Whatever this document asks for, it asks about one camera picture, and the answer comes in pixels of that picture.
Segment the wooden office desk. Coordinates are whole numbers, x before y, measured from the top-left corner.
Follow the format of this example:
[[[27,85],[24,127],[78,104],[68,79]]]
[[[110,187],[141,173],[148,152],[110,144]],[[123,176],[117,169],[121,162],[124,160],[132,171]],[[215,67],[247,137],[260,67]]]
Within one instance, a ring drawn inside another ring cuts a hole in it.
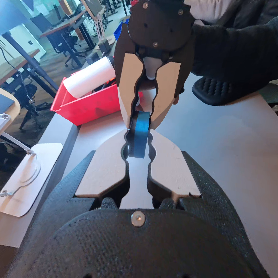
[[[92,41],[91,36],[89,35],[83,23],[85,19],[86,19],[86,11],[82,11],[81,13],[79,13],[78,15],[72,18],[66,19],[63,23],[60,23],[58,26],[53,27],[52,29],[48,28],[48,30],[46,30],[43,34],[40,35],[40,38],[42,38],[42,37],[48,37],[53,34],[60,34],[62,38],[61,45],[64,46],[65,50],[69,52],[71,60],[75,61],[75,63],[77,64],[77,66],[74,67],[73,69],[79,69],[82,67],[82,64],[79,61],[78,57],[85,57],[85,56],[82,56],[81,55],[82,53],[79,53],[74,50],[74,47],[68,43],[63,32],[67,27],[70,26],[73,27],[74,29],[75,28],[79,29],[85,38],[89,50],[93,50],[96,44]]]
[[[0,65],[0,85],[3,85],[6,80],[16,74],[17,70],[27,65],[28,61],[23,56],[19,56],[9,61],[9,63],[5,62]]]

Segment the dark grey cube charger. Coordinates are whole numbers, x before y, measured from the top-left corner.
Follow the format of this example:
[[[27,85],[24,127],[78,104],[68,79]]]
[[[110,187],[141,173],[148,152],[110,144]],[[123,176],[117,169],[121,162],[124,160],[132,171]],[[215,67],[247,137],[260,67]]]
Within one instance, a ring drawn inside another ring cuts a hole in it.
[[[88,56],[86,56],[86,62],[88,65],[91,65],[97,61],[99,61],[101,58],[99,57],[97,52],[92,52]]]
[[[111,52],[111,47],[107,39],[103,39],[98,44],[102,56],[106,56]]]

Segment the red storage bin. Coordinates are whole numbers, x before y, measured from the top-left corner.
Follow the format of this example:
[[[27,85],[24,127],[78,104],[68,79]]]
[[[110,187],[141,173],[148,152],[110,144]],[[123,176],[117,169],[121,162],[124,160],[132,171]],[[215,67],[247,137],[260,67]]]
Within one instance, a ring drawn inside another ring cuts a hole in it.
[[[76,99],[66,90],[63,84],[65,79],[62,79],[50,110],[74,125],[79,126],[120,111],[116,83],[108,86],[106,82],[105,88]]]

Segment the black light stand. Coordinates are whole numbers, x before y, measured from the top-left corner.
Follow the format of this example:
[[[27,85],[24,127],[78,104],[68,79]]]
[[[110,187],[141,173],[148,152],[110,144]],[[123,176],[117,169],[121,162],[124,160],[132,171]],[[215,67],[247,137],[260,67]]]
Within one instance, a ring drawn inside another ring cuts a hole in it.
[[[35,61],[33,57],[30,57],[29,54],[14,40],[11,36],[11,33],[8,31],[2,34],[3,38],[5,38],[32,66],[34,71],[36,71],[40,76],[42,76],[56,91],[58,91],[57,84],[48,76],[48,74],[40,67],[39,63]]]

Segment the person's right forearm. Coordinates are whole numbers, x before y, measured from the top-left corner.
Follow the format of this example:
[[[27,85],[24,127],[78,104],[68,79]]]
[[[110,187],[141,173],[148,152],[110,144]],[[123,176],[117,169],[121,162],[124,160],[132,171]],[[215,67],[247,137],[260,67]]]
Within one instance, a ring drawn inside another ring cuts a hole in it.
[[[243,29],[193,26],[191,73],[232,83],[278,79],[278,18]]]

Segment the grey board on stand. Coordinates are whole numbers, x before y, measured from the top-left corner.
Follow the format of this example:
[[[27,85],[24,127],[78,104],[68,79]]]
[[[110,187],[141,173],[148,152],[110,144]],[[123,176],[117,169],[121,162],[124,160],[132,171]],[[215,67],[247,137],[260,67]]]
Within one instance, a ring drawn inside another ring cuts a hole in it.
[[[99,43],[101,43],[105,37],[102,23],[102,16],[105,12],[104,7],[99,0],[81,0],[81,3],[84,5],[85,10],[93,19]]]

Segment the blue storage bin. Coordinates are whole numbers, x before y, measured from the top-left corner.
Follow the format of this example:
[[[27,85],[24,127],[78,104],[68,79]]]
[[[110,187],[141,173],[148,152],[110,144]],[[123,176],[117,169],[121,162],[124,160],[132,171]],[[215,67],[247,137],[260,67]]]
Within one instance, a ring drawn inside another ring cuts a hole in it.
[[[122,30],[122,24],[123,24],[123,21],[121,21],[121,22],[119,23],[118,27],[116,28],[116,30],[115,30],[114,33],[113,33],[116,40],[119,39],[121,30]]]

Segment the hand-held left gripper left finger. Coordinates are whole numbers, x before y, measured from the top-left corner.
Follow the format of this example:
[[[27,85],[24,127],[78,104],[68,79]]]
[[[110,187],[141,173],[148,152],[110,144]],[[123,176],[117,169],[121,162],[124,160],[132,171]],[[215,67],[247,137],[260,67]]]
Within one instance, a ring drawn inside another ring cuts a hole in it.
[[[97,148],[75,192],[76,197],[126,196],[130,189],[127,133],[128,130],[121,130]]]

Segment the blue board eraser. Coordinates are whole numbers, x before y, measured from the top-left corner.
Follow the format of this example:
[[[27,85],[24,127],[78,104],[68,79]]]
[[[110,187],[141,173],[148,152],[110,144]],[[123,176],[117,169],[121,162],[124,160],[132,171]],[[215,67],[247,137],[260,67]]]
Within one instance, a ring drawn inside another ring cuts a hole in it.
[[[129,133],[127,135],[129,144],[129,156],[134,158],[144,158],[149,131],[150,113],[135,111]]]

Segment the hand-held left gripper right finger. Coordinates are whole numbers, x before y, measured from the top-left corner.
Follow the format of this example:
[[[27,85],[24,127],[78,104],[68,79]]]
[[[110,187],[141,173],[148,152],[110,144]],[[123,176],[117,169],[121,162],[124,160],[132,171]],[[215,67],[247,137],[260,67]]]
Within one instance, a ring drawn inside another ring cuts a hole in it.
[[[180,148],[155,130],[149,130],[148,192],[156,203],[170,198],[199,198],[201,192]]]

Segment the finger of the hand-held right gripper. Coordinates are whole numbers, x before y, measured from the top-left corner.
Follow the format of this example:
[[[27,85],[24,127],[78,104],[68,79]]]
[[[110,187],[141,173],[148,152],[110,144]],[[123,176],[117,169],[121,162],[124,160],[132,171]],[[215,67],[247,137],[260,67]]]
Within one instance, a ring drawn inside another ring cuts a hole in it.
[[[174,103],[179,71],[180,63],[167,63],[156,72],[157,93],[153,101],[150,130],[155,130],[161,124]]]
[[[136,87],[144,70],[144,64],[136,54],[125,53],[118,85],[118,98],[121,115],[127,129],[130,128],[135,100],[138,99],[138,90]]]

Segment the white board stand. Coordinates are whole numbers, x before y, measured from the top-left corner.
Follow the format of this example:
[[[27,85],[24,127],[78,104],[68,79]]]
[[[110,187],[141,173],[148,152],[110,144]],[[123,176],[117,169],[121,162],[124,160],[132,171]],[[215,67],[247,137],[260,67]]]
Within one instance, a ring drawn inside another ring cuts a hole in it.
[[[14,217],[22,217],[35,202],[61,154],[63,145],[61,143],[42,143],[29,148],[4,132],[10,121],[10,115],[5,113],[0,115],[1,135],[25,150],[26,156],[0,193],[0,211]]]

